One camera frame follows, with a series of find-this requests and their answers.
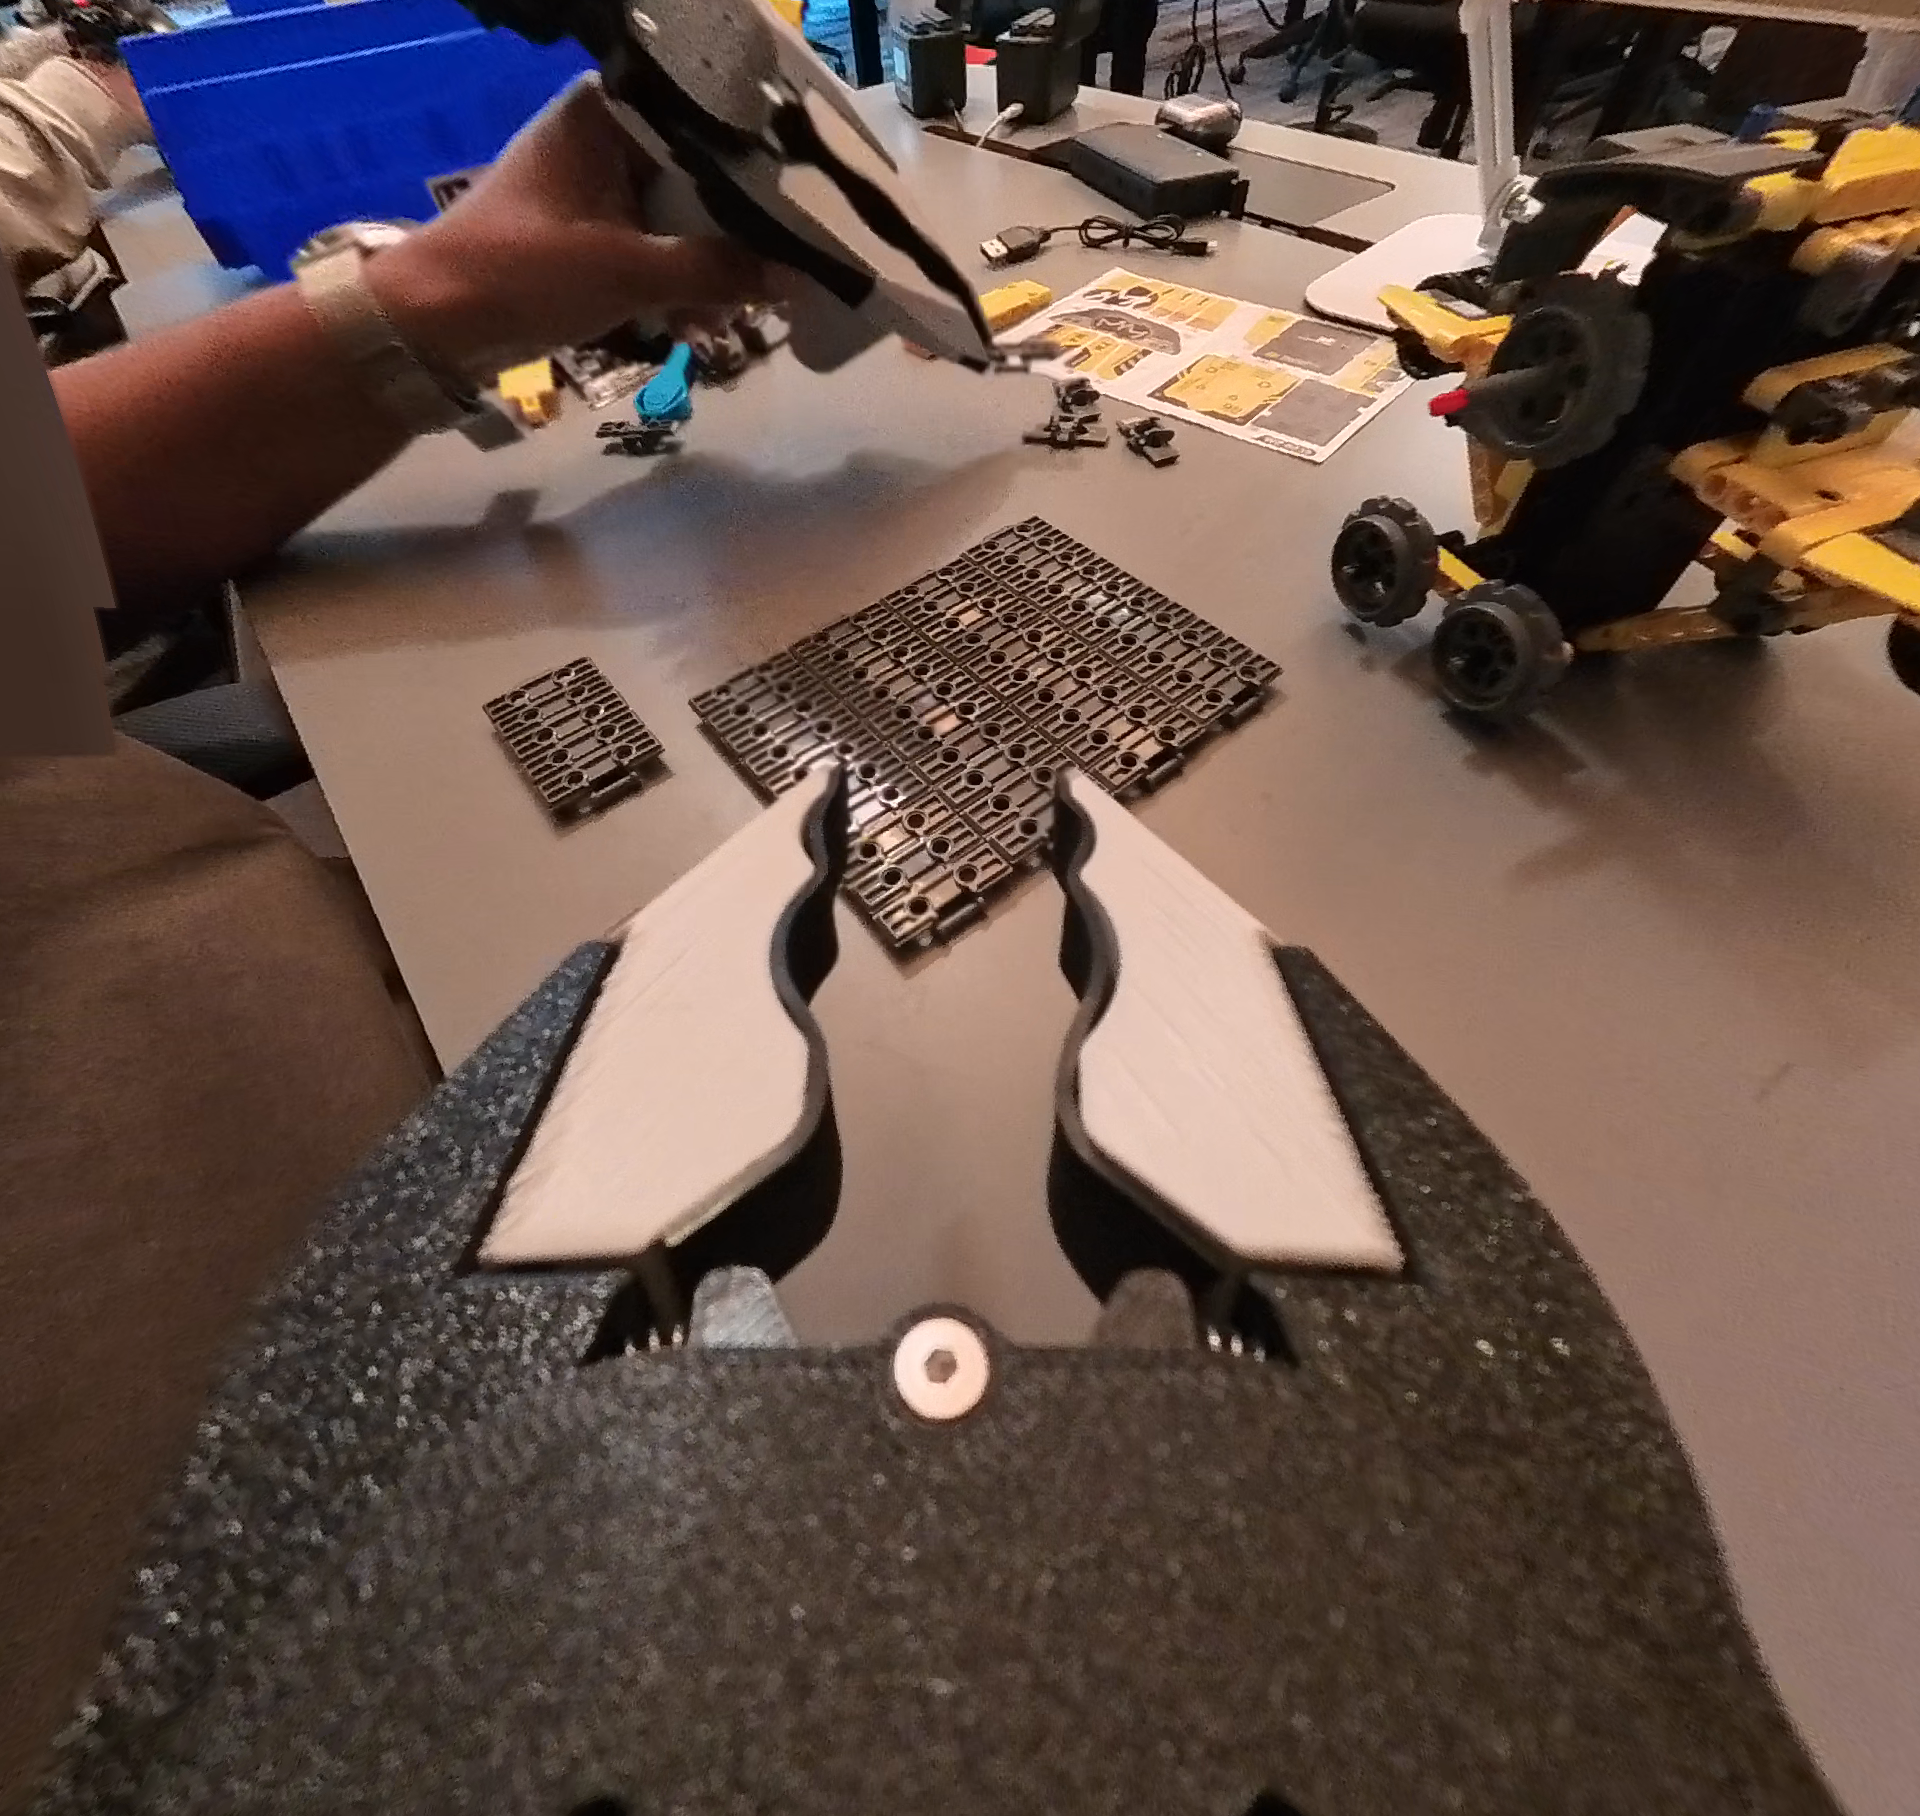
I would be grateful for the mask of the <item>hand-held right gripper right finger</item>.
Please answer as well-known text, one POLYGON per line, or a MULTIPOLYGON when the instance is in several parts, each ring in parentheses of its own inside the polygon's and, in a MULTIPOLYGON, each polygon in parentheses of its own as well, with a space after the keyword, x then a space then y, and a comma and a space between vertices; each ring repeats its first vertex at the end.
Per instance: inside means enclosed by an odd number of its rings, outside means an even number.
POLYGON ((1289 1283, 1405 1283, 1377 1161, 1279 943, 1089 774, 1055 790, 1049 1227, 1096 1344, 1285 1344, 1289 1283))

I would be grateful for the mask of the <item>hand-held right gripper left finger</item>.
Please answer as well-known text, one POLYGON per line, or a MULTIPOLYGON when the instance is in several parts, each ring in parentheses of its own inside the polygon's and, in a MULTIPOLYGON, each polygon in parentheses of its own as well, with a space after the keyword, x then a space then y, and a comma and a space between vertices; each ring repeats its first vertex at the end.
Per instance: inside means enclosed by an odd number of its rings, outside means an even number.
POLYGON ((780 1281, 841 1203, 828 1046, 842 765, 811 765, 756 820, 627 916, 597 963, 534 1117, 476 1228, 487 1274, 619 1274, 657 1336, 707 1276, 780 1281))

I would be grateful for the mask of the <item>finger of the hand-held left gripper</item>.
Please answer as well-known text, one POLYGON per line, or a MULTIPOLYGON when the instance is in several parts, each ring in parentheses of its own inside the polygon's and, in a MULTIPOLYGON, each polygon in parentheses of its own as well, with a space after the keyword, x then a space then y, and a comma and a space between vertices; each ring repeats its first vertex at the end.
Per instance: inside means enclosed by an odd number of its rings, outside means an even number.
POLYGON ((815 89, 769 93, 771 214, 804 291, 789 297, 801 364, 852 364, 880 341, 988 364, 994 339, 967 275, 920 220, 899 170, 815 89))
POLYGON ((643 227, 762 259, 805 368, 836 371, 891 339, 934 362, 984 367, 984 315, 964 268, 839 80, 769 91, 771 121, 733 154, 688 126, 649 121, 612 93, 604 101, 646 159, 643 227))

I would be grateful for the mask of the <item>person's left forearm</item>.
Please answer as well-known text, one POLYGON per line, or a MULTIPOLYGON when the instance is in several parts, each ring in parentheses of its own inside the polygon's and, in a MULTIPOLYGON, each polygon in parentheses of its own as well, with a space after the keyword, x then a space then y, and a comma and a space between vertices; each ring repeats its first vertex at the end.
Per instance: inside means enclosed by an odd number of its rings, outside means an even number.
POLYGON ((293 284, 53 373, 116 607, 262 566, 418 437, 293 284))

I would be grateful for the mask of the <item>large grey tread link mat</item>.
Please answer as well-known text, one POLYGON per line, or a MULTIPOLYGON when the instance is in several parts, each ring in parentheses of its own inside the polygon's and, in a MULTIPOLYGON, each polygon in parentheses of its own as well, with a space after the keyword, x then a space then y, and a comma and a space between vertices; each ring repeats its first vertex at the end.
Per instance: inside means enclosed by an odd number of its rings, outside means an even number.
POLYGON ((1043 869, 1063 772, 1131 803, 1278 686, 1273 660, 1027 519, 688 707, 763 800, 841 766, 841 889, 902 958, 1043 869))

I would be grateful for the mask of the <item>person's left hand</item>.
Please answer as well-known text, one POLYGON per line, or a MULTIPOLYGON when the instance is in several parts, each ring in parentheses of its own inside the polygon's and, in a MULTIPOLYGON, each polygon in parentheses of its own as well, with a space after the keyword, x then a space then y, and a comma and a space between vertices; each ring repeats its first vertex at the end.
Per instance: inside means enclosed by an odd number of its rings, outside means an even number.
POLYGON ((782 295, 737 244, 644 231, 657 179, 584 76, 444 215, 379 251, 367 286, 399 341, 464 385, 627 323, 705 331, 782 295))

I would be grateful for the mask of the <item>black battery charger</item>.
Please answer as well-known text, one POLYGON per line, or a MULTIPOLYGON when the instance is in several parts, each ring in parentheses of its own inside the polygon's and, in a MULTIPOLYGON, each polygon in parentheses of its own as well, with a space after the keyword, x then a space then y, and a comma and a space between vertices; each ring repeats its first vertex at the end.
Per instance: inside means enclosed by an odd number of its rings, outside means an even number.
POLYGON ((912 120, 947 120, 967 104, 976 3, 886 0, 886 74, 912 120))
POLYGON ((1053 123, 1077 98, 1084 46, 1100 28, 1107 0, 1046 0, 995 40, 999 123, 1053 123))

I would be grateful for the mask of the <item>black power brick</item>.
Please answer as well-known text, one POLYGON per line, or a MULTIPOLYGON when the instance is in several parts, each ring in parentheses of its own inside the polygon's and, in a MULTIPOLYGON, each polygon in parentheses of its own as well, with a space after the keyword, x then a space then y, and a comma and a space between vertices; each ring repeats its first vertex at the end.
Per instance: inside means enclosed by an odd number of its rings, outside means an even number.
POLYGON ((1239 218, 1248 182, 1227 158, 1149 123, 1107 123, 1056 147, 1056 164, 1137 218, 1239 218))

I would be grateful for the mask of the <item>yellow printed sticker sheet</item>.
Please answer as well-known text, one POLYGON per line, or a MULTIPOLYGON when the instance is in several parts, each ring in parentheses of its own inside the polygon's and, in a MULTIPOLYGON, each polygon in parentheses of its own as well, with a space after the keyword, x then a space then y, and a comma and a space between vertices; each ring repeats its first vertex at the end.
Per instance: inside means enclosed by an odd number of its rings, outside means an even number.
POLYGON ((1380 335, 1111 268, 1007 339, 1117 406, 1320 465, 1411 388, 1380 335))

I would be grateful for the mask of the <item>large blue plastic bin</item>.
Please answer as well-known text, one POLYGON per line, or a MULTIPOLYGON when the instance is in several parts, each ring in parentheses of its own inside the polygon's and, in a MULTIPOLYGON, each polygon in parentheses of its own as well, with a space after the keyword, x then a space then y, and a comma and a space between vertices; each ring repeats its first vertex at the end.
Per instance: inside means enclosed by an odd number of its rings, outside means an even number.
POLYGON ((238 65, 220 28, 123 44, 157 149, 214 262, 283 282, 314 235, 431 220, 589 62, 467 29, 238 65))

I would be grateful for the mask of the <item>beige band wristwatch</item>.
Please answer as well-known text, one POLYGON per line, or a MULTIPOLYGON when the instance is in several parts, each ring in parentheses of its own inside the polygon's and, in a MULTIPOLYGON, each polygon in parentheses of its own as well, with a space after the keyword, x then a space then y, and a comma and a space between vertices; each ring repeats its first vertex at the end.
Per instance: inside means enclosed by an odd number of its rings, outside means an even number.
POLYGON ((290 258, 307 312, 352 367, 372 406, 407 437, 458 434, 486 454, 519 442, 483 392, 425 360, 368 286, 367 267, 420 228, 414 220, 352 220, 309 237, 290 258))

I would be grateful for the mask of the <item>yellow black toy vehicle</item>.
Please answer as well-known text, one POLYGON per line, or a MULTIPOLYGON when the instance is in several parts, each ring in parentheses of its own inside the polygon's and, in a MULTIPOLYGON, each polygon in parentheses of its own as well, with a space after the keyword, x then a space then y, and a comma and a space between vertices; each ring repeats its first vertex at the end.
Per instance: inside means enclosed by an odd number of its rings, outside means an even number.
POLYGON ((1467 442, 1477 526, 1342 519, 1330 581, 1386 630, 1441 602, 1456 712, 1574 660, 1884 620, 1917 686, 1916 109, 1774 109, 1601 138, 1517 189, 1485 268, 1378 299, 1467 442))

